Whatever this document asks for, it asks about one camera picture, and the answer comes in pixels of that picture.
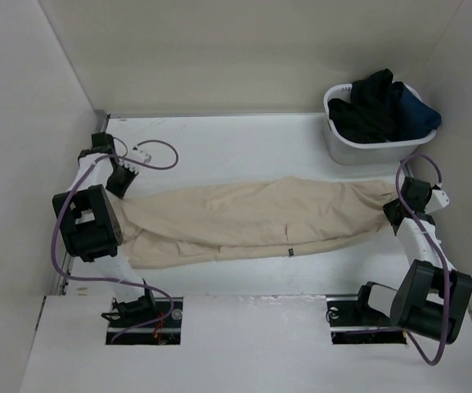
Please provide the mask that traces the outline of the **beige trousers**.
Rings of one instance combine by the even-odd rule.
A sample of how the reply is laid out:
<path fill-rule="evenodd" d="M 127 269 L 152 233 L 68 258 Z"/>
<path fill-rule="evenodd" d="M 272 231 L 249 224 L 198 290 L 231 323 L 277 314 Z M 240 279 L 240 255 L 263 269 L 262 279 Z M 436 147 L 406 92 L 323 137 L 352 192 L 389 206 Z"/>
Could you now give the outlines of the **beige trousers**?
<path fill-rule="evenodd" d="M 122 249 L 135 269 L 311 255 L 354 245 L 388 226 L 396 188 L 382 180 L 286 177 L 195 186 L 117 200 Z"/>

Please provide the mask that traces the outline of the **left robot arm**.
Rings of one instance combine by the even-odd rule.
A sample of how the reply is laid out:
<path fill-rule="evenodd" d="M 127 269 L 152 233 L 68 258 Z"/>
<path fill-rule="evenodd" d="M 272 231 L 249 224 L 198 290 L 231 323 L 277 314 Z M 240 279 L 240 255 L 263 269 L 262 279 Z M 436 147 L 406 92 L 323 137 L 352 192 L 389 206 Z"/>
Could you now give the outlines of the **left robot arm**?
<path fill-rule="evenodd" d="M 114 138 L 94 133 L 92 146 L 80 152 L 79 171 L 71 189 L 75 190 L 63 210 L 69 193 L 56 194 L 52 205 L 61 221 L 60 232 L 68 253 L 94 264 L 113 289 L 112 309 L 102 318 L 114 328 L 149 326 L 159 316 L 153 291 L 130 266 L 121 251 L 124 235 L 119 214 L 112 203 L 121 200 L 139 169 L 116 156 Z"/>

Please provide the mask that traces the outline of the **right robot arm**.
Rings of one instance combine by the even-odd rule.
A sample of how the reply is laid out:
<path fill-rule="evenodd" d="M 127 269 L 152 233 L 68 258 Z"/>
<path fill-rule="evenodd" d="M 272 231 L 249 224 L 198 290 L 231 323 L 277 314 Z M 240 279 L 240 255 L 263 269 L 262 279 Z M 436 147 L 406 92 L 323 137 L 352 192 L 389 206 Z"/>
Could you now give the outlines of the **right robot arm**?
<path fill-rule="evenodd" d="M 431 212 L 449 203 L 438 185 L 406 177 L 400 197 L 383 206 L 393 233 L 403 245 L 410 268 L 396 290 L 389 312 L 371 296 L 373 282 L 360 287 L 355 318 L 365 324 L 402 328 L 436 341 L 455 342 L 472 294 L 472 277 L 459 272 L 445 256 Z"/>

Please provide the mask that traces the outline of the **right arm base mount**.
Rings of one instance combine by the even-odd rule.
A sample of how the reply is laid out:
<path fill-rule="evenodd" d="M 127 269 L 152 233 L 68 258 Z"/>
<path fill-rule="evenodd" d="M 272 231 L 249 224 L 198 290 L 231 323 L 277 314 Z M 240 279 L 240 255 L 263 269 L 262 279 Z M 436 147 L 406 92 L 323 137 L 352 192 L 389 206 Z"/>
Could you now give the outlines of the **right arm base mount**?
<path fill-rule="evenodd" d="M 356 296 L 328 296 L 326 321 L 334 345 L 406 345 L 403 331 L 380 311 L 361 309 Z"/>

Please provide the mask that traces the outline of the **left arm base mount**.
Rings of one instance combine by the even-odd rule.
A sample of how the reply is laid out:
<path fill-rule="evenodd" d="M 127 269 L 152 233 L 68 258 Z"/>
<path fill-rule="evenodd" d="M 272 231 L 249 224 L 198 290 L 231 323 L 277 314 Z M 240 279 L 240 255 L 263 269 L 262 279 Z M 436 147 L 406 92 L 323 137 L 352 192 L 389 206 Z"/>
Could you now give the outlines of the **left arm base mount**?
<path fill-rule="evenodd" d="M 173 298 L 172 312 L 168 299 L 156 298 L 154 307 L 120 313 L 116 308 L 102 313 L 108 323 L 109 346 L 177 346 L 181 343 L 184 299 Z"/>

